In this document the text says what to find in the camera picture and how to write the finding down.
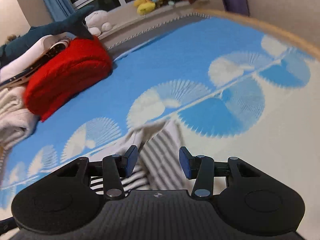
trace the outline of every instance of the white teddy bear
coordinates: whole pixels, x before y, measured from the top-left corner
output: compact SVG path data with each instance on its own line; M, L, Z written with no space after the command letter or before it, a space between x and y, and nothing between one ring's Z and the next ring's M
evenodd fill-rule
M89 14L85 19L85 23L92 35L99 36L102 32L112 29L111 23L108 22L108 12L99 10Z

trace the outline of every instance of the beige wall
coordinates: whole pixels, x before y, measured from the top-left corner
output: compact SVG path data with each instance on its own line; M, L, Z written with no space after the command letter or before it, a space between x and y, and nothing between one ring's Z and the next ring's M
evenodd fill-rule
M320 46L320 0L248 0L251 16L295 33ZM209 8L223 9L221 0Z
M30 26L52 22L43 0L17 0Z
M30 28L17 0L0 0L0 45L12 34L25 34Z

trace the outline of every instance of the purple object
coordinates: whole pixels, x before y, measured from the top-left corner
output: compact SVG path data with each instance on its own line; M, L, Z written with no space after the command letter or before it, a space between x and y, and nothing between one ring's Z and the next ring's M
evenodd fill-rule
M227 12L238 13L250 16L247 0L222 0L224 8Z

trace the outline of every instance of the bed sheet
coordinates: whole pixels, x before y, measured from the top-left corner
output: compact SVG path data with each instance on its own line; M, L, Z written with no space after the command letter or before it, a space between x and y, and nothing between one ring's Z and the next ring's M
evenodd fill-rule
M101 160L100 150L131 127L172 118L194 155L236 155L298 191L306 202L298 231L316 239L320 205L307 180L318 173L304 169L320 162L318 67L299 49L229 20L181 27L117 60L111 76L39 123L7 158L0 208L79 156ZM216 181L218 193L224 186Z

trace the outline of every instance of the shark plush toy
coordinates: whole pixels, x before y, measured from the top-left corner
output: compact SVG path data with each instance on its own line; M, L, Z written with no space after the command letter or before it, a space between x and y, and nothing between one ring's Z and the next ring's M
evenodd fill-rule
M31 27L25 35L0 47L0 68L20 57L40 38L47 35L58 35L69 32L80 38L93 39L91 33L82 23L84 18L93 11L94 6L86 6L77 10L63 21Z

